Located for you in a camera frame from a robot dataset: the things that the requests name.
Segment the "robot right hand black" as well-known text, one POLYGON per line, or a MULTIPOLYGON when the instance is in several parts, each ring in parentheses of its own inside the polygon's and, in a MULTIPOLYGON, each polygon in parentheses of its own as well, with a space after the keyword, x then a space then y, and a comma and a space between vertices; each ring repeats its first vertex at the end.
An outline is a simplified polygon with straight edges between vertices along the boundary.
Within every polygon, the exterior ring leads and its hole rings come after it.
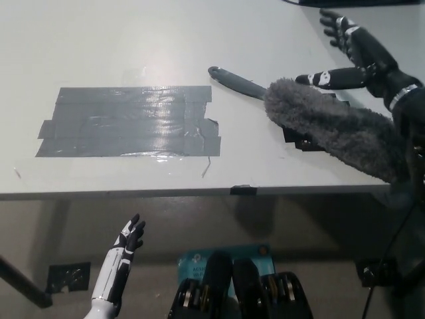
POLYGON ((324 70, 296 77, 302 85, 324 90, 366 88, 375 98, 382 98, 388 110, 410 96, 424 93, 424 84, 398 67, 389 51, 364 27, 337 12, 320 9, 319 22, 353 67, 324 70))

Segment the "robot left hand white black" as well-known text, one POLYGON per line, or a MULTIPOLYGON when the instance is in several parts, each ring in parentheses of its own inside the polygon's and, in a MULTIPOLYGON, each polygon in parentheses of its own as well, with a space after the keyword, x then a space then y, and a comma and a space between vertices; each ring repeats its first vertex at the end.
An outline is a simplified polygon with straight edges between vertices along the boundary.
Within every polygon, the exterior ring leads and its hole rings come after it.
POLYGON ((107 252, 97 278, 93 299, 112 303, 116 315, 122 305, 122 294, 131 270, 135 251, 143 245, 145 221, 138 223, 139 213, 123 227, 114 244, 107 252))

